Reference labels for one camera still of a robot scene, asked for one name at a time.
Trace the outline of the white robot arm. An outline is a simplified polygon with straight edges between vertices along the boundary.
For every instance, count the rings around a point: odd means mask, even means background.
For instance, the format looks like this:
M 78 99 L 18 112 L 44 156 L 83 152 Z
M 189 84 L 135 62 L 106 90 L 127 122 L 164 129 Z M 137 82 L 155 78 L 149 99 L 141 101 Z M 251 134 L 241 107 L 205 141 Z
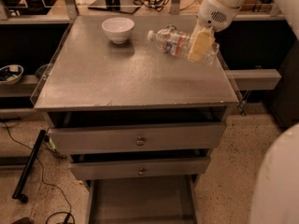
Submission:
M 263 157 L 246 224 L 299 224 L 298 119 Z

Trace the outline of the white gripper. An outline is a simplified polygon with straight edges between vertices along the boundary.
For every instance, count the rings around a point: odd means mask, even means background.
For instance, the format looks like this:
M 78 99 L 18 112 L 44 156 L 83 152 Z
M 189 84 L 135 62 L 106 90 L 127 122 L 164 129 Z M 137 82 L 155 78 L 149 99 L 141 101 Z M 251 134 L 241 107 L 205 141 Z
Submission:
M 197 19 L 203 28 L 192 35 L 192 45 L 187 57 L 189 61 L 199 62 L 204 57 L 215 42 L 214 31 L 225 30 L 238 14 L 240 7 L 238 0 L 202 1 Z

